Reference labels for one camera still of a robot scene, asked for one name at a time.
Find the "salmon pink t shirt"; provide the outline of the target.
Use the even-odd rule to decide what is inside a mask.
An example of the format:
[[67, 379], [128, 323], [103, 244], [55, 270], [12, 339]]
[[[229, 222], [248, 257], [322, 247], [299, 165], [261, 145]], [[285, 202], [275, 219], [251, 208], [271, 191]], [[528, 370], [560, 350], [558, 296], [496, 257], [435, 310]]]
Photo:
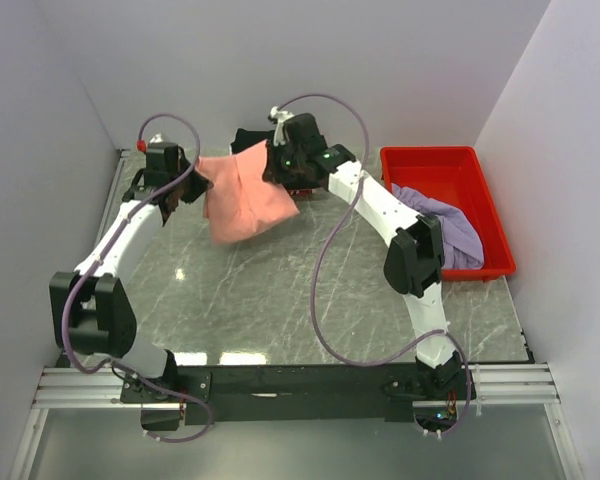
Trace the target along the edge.
[[204, 203], [216, 244], [233, 244], [262, 234], [299, 214], [287, 190], [263, 180], [267, 143], [224, 157], [202, 157], [197, 173], [211, 183]]

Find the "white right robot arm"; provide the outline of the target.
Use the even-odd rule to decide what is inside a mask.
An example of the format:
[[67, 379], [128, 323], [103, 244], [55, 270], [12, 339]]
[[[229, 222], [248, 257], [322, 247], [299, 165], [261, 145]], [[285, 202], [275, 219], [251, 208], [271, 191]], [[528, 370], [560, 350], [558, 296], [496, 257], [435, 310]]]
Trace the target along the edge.
[[459, 347], [449, 336], [442, 300], [444, 252], [439, 220], [401, 203], [341, 144], [328, 145], [316, 119], [279, 107], [269, 113], [275, 130], [267, 143], [263, 178], [316, 184], [357, 212], [387, 247], [383, 274], [400, 294], [416, 335], [418, 380], [429, 396], [457, 390], [464, 381]]

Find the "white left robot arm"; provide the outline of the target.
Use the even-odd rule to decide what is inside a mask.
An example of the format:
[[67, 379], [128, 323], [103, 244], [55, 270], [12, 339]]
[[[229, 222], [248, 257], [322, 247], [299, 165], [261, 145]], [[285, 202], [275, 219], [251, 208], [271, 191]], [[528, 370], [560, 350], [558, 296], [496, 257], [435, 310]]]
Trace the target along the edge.
[[99, 357], [157, 389], [181, 381], [172, 352], [143, 338], [124, 289], [152, 238], [181, 203], [193, 203], [210, 183], [196, 172], [184, 149], [167, 141], [139, 142], [145, 166], [124, 193], [118, 214], [95, 249], [49, 284], [56, 342], [77, 370], [94, 374], [81, 356]]

